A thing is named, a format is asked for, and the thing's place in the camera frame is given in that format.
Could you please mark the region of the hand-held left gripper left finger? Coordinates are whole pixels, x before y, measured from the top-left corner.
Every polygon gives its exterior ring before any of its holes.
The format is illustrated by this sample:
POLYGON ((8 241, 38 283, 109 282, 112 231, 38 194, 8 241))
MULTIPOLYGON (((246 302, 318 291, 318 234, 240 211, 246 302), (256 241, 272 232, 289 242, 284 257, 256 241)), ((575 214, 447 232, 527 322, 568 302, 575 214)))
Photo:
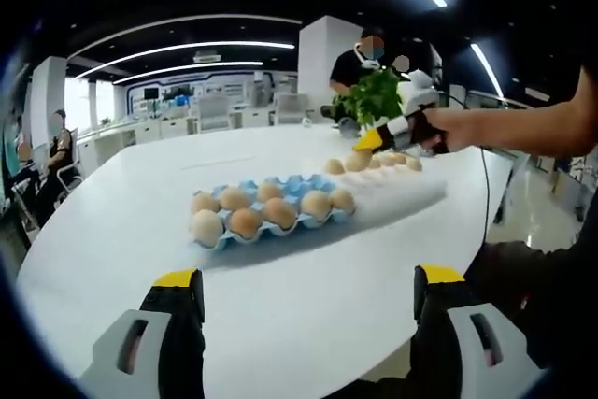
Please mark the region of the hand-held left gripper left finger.
POLYGON ((203 398, 204 322, 202 272, 164 275, 99 336, 78 383, 89 398, 203 398))

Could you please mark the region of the person's right hand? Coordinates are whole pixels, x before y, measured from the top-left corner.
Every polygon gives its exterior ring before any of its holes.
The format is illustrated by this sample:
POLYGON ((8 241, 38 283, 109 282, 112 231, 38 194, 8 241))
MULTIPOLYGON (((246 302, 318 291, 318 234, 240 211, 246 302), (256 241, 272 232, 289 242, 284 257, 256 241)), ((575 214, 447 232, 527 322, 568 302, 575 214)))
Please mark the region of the person's right hand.
POLYGON ((467 111, 428 108, 423 113, 430 125, 441 131, 440 135, 434 135, 420 143, 424 149, 434 152, 434 147, 444 142, 448 152, 456 152, 471 145, 467 125, 469 119, 467 111))

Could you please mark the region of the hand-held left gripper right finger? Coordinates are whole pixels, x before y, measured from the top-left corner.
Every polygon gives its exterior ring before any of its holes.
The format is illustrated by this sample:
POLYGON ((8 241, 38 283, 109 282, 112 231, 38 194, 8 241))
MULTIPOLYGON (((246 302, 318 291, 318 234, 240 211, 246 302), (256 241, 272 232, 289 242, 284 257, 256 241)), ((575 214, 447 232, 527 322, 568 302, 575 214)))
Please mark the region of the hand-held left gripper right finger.
POLYGON ((518 327, 452 268, 414 270, 409 379, 418 398, 524 398, 544 376, 518 327))

